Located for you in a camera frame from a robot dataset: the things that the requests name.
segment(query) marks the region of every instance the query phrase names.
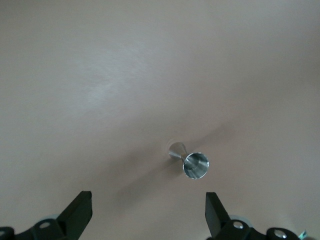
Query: jigger cup opening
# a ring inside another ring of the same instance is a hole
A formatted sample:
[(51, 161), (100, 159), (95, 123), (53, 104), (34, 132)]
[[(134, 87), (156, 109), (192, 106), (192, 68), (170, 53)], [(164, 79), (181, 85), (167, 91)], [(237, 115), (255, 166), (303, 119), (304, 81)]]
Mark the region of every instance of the jigger cup opening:
[(183, 160), (182, 169), (191, 179), (200, 179), (206, 175), (209, 168), (207, 157), (201, 152), (190, 153)]

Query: white surface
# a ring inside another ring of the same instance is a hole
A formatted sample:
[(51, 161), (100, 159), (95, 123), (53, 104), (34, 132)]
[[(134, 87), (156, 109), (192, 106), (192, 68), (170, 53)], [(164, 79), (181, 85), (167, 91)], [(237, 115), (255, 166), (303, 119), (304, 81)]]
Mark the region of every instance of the white surface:
[(0, 226), (91, 190), (83, 240), (204, 240), (217, 192), (319, 239), (319, 103), (320, 1), (1, 0)]

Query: metal screw head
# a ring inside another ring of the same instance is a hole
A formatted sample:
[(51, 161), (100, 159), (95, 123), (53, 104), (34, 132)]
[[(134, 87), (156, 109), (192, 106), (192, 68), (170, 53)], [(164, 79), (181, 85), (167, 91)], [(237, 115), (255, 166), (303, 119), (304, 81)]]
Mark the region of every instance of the metal screw head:
[(281, 239), (287, 238), (287, 235), (281, 230), (274, 230), (274, 235), (276, 235), (278, 238), (281, 238)]
[(239, 222), (239, 221), (235, 221), (235, 222), (233, 223), (233, 226), (234, 226), (236, 229), (243, 229), (243, 228), (244, 228), (244, 225), (243, 225), (241, 222)]
[(50, 226), (50, 222), (44, 222), (44, 223), (42, 223), (40, 226), (39, 226), (39, 228), (41, 228), (41, 229), (45, 229), (45, 228), (47, 228), (47, 227), (49, 227)]

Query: metal jigger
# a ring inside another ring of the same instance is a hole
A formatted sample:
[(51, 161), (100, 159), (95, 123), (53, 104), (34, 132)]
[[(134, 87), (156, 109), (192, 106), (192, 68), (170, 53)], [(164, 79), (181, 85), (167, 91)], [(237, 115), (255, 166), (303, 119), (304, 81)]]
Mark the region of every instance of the metal jigger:
[(169, 148), (169, 155), (173, 159), (181, 159), (184, 173), (191, 179), (200, 179), (206, 175), (209, 168), (207, 157), (201, 152), (187, 153), (182, 142), (176, 142)]

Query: stainless steel jigger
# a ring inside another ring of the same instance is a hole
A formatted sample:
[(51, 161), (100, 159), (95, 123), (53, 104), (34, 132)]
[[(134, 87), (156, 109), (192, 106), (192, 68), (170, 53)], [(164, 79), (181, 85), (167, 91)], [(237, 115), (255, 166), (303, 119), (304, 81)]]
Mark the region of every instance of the stainless steel jigger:
[(176, 142), (169, 148), (169, 155), (173, 159), (182, 160), (182, 169), (191, 179), (200, 179), (206, 175), (209, 168), (207, 157), (201, 152), (187, 153), (182, 142)]

